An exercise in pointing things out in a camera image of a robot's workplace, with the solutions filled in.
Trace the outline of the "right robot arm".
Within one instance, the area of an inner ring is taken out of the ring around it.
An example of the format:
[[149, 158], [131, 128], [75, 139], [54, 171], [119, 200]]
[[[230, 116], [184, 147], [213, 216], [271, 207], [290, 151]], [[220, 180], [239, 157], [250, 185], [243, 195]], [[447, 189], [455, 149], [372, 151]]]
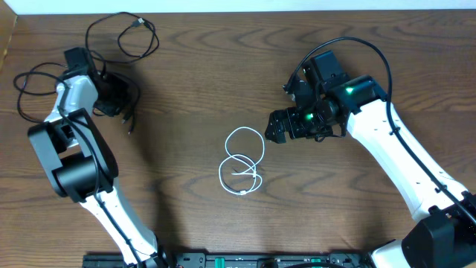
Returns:
[[464, 267], [475, 262], [475, 196], [448, 175], [402, 123], [368, 75], [351, 79], [332, 51], [303, 64], [286, 93], [294, 107], [270, 114], [265, 137], [322, 141], [334, 126], [362, 144], [402, 195], [416, 225], [370, 253], [373, 267]]

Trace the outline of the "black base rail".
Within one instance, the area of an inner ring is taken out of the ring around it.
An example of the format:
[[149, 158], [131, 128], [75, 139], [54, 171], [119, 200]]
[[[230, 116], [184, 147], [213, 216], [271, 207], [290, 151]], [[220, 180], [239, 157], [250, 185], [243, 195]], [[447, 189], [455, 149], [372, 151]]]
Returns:
[[226, 255], [206, 252], [180, 252], [171, 258], [153, 255], [141, 267], [195, 267], [195, 268], [261, 268], [291, 267], [305, 264], [308, 267], [365, 268], [373, 264], [368, 257], [349, 252], [332, 252], [318, 255]]

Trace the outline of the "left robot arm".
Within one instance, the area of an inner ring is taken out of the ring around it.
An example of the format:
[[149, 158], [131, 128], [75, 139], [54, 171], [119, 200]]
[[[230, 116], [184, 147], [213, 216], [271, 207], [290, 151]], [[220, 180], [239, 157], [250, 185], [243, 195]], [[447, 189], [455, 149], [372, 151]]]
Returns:
[[95, 110], [114, 117], [132, 104], [129, 84], [97, 69], [86, 48], [64, 53], [67, 69], [56, 77], [51, 114], [28, 130], [28, 138], [54, 191], [93, 214], [122, 254], [124, 267], [174, 267], [123, 195], [118, 164], [94, 124]]

